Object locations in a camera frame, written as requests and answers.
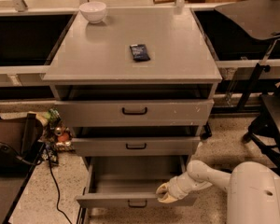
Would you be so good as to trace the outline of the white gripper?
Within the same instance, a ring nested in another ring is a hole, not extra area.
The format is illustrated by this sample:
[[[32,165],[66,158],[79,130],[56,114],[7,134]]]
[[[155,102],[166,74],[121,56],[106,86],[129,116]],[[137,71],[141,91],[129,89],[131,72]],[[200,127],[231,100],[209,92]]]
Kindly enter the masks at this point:
[[[184,199],[196,187],[197,182],[187,173],[173,177],[167,183],[161,184],[156,193],[160,203],[174,203],[177,200]]]

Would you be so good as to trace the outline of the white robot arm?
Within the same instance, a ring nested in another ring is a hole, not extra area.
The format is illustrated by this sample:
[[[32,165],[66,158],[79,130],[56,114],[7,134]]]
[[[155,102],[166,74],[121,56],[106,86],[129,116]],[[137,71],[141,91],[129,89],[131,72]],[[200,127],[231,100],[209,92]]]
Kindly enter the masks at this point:
[[[280,224],[280,176],[252,161],[231,173],[190,161],[182,175],[161,184],[156,194],[159,202],[173,203],[211,186],[227,193],[227,224]]]

